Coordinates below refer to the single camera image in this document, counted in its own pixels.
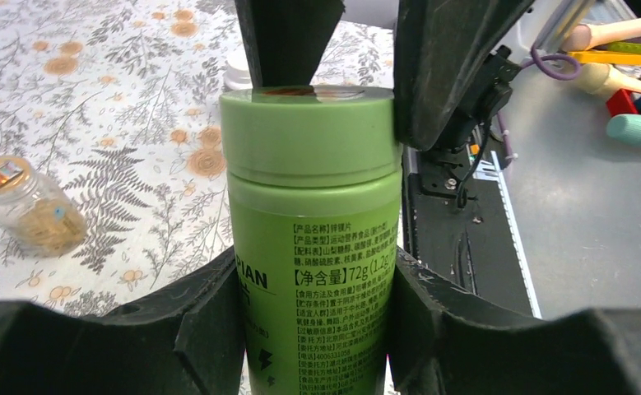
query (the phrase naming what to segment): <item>white container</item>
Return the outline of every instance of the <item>white container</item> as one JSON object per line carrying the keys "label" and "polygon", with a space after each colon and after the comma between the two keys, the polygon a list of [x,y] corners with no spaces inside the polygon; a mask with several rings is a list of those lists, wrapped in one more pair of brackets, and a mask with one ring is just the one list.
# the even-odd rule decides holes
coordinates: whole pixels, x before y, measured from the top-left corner
{"label": "white container", "polygon": [[240,91],[253,88],[250,69],[248,67],[248,58],[245,55],[244,49],[233,51],[225,59],[223,83],[226,91]]}

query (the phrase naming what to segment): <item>lightning bolt symbol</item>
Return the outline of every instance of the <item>lightning bolt symbol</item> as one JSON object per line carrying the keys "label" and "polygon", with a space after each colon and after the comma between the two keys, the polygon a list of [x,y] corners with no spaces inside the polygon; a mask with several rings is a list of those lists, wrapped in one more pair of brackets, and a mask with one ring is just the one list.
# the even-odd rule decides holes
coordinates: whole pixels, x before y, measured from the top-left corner
{"label": "lightning bolt symbol", "polygon": [[262,370],[265,370],[269,365],[272,364],[272,362],[269,360],[269,358],[271,357],[272,357],[271,352],[263,348],[260,349],[258,360],[262,363]]}

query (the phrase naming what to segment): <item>green bottle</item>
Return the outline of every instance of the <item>green bottle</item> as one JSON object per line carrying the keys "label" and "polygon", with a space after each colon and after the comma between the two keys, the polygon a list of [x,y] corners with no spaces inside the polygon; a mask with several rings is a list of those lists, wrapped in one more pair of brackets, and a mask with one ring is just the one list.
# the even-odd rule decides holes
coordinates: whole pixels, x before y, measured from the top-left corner
{"label": "green bottle", "polygon": [[402,147],[392,92],[221,96],[254,395],[383,394]]}

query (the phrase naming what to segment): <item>white measuring strip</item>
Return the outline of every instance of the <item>white measuring strip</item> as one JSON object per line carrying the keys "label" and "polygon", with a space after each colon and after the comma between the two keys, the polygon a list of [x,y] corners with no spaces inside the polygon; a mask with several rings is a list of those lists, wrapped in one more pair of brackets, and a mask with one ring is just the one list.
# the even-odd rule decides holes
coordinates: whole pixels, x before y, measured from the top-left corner
{"label": "white measuring strip", "polygon": [[518,233],[518,226],[516,218],[514,217],[512,201],[509,199],[509,190],[507,189],[506,181],[504,181],[504,172],[499,167],[497,152],[491,151],[490,154],[492,155],[492,163],[486,160],[481,160],[480,164],[477,166],[476,172],[473,174],[473,178],[496,181],[499,186],[499,195],[501,195],[502,203],[504,204],[504,213],[506,214],[507,222],[509,223],[509,233],[512,235],[514,250],[516,250],[517,253],[518,265],[521,268],[521,274],[523,277],[523,285],[526,287],[526,293],[528,295],[528,303],[531,305],[533,316],[540,318],[541,307],[538,305],[536,291],[533,288],[531,271],[528,268],[526,254],[523,252],[523,242],[521,241],[521,235]]}

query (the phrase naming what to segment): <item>tablecloth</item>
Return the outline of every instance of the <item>tablecloth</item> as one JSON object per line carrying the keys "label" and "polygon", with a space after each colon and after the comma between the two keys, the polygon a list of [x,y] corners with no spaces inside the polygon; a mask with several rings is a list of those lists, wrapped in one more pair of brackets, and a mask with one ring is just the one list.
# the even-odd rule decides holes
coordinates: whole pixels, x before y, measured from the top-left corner
{"label": "tablecloth", "polygon": [[[228,0],[0,0],[0,155],[90,227],[60,258],[0,229],[0,300],[105,314],[232,245],[217,100],[241,46]],[[342,22],[314,83],[391,87],[391,32]]]}

